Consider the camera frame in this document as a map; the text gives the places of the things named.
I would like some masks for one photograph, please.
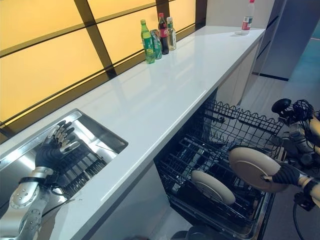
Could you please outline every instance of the dish rack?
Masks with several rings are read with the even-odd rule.
[[[107,163],[93,152],[83,140],[77,140],[80,146],[65,155],[59,162],[55,187],[67,199],[75,195]]]
[[[252,237],[266,194],[236,176],[229,166],[229,151],[246,146],[276,158],[280,152],[276,136],[282,126],[282,122],[236,106],[205,102],[183,133],[173,137],[174,147],[154,159],[170,203],[234,237]],[[193,170],[222,182],[233,192],[235,203],[227,205],[204,195],[191,181]]]

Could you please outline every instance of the plastic water bottle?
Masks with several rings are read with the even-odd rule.
[[[247,35],[250,32],[252,19],[255,12],[255,0],[249,0],[246,15],[242,22],[241,35]]]
[[[141,23],[141,39],[142,39],[144,53],[145,53],[145,61],[148,64],[153,64],[155,62],[155,54],[154,54],[154,44],[152,41],[152,37],[147,28],[146,20],[141,19],[140,23]]]

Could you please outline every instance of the plate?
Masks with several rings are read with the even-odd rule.
[[[264,192],[277,193],[288,187],[287,184],[267,182],[262,176],[273,176],[280,165],[271,157],[248,147],[237,147],[229,153],[229,164],[232,170],[245,181]]]
[[[222,182],[213,176],[198,170],[191,172],[191,181],[208,198],[231,205],[236,201],[235,195]]]

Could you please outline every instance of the window pane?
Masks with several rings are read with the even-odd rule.
[[[155,3],[156,0],[88,0],[95,19]]]
[[[141,19],[145,19],[149,30],[157,29],[157,7],[150,7],[98,24],[102,39],[113,63],[143,49]]]
[[[0,49],[81,23],[73,0],[0,0]]]
[[[179,31],[196,21],[196,0],[175,0],[169,2],[173,27]]]
[[[0,59],[0,121],[103,69],[85,29]]]

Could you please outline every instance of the white countertop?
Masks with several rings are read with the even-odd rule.
[[[238,30],[205,26],[154,64],[136,65],[0,145],[4,153],[75,108],[129,143],[57,212],[51,240],[83,237],[264,32]]]

